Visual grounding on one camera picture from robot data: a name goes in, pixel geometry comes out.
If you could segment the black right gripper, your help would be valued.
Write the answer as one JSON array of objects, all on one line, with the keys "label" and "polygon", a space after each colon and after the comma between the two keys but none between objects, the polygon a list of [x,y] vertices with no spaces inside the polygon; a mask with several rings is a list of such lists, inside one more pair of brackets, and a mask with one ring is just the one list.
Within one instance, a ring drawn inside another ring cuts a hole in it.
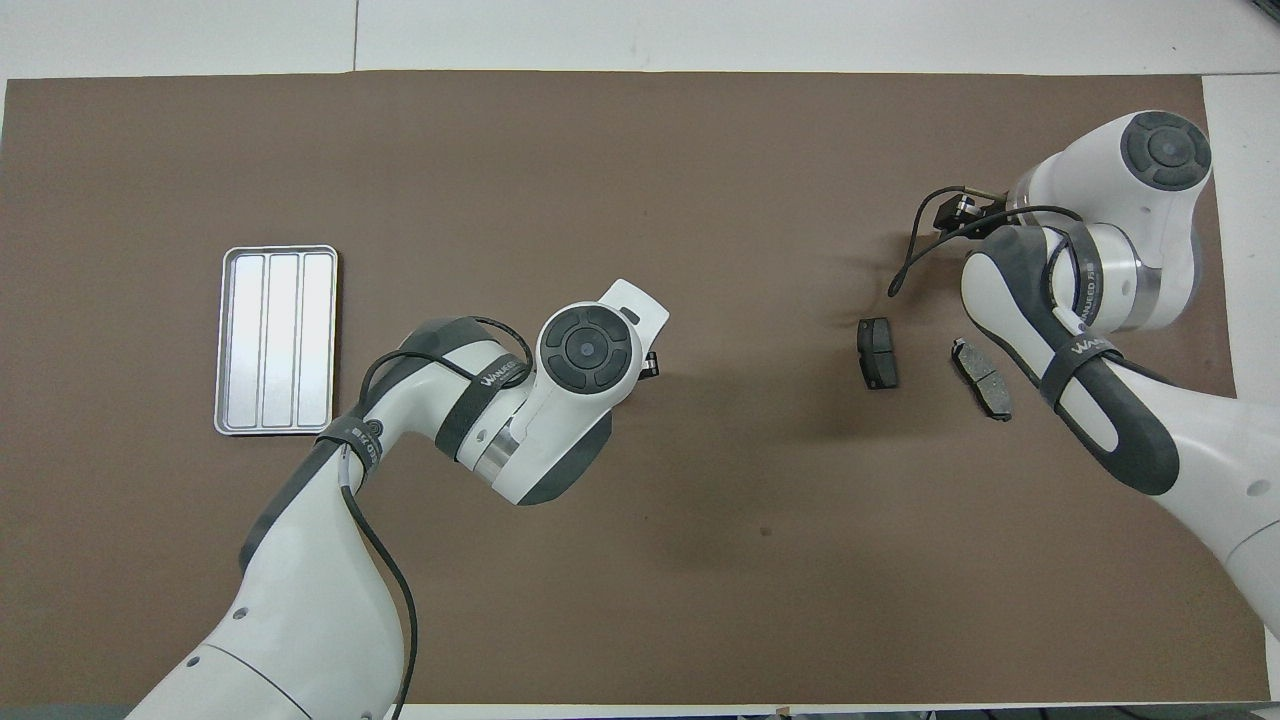
[{"label": "black right gripper", "polygon": [[979,190],[959,190],[945,200],[934,213],[932,227],[940,234],[948,234],[961,228],[983,222],[1004,210],[1004,195]]}]

